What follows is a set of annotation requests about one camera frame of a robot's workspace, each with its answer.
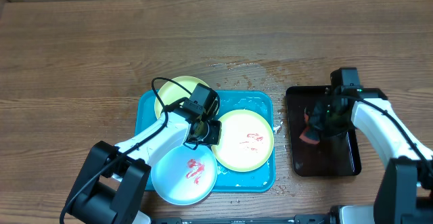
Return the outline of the yellow plate with red stain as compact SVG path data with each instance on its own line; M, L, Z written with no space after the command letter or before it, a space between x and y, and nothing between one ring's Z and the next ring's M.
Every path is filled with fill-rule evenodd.
M211 147L225 168L250 172L270 158L274 148L273 131L260 114L250 110L232 110L219 118L219 143Z

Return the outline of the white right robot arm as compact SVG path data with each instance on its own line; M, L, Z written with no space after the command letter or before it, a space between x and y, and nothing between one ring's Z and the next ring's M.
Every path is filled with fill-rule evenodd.
M371 206L343 206L338 223L431 223L432 198L417 196L432 190L432 150L401 122L379 89L337 86L304 113L301 140L319 143L358 129L385 166Z

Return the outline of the orange and black sponge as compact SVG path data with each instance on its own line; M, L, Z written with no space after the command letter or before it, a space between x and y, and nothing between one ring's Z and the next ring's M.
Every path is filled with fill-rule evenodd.
M307 113L304 113L304 122L306 126L300 134L299 139L305 143L317 145L320 142L319 133L309 125L309 115Z

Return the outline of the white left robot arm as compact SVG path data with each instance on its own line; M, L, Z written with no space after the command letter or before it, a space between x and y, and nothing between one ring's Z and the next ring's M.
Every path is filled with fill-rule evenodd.
M83 223L149 223L140 211L151 169L171 150L185 145L219 141L220 122L213 116L218 95L183 97L165 108L162 116L140 134L117 145L104 141L89 151L60 213Z

